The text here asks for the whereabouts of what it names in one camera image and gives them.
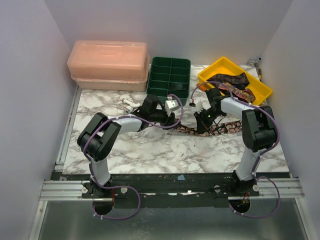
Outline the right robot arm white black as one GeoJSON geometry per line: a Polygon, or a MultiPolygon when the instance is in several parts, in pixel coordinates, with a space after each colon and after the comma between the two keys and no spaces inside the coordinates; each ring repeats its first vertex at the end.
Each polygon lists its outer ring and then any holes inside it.
{"type": "Polygon", "coordinates": [[[234,94],[222,96],[218,88],[206,91],[210,107],[204,109],[200,100],[191,97],[189,105],[196,108],[198,133],[203,133],[218,116],[231,114],[242,122],[245,145],[241,161],[231,176],[230,191],[241,196],[256,183],[256,171],[262,155],[275,148],[279,141],[278,126],[270,106],[256,106],[239,100],[234,94]]]}

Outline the dark floral rose tie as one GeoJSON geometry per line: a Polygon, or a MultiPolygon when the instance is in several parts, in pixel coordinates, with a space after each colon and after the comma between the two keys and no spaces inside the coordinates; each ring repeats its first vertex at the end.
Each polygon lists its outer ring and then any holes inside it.
{"type": "Polygon", "coordinates": [[[242,121],[231,121],[220,124],[213,124],[208,129],[205,129],[203,132],[199,132],[195,127],[188,127],[182,124],[179,124],[174,128],[177,132],[197,136],[197,137],[209,137],[209,136],[219,136],[224,134],[235,134],[242,131],[242,121]]]}

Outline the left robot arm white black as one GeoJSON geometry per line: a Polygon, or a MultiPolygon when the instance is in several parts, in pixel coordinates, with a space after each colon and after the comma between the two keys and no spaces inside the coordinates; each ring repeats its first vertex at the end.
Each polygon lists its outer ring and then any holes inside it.
{"type": "Polygon", "coordinates": [[[148,94],[142,105],[127,115],[107,117],[101,112],[96,113],[77,139],[88,160],[93,191],[101,198],[107,197],[111,190],[121,188],[138,193],[131,186],[109,184],[108,155],[118,135],[141,132],[148,127],[170,130],[180,124],[183,115],[181,100],[174,94],[170,94],[164,104],[156,95],[148,94]]]}

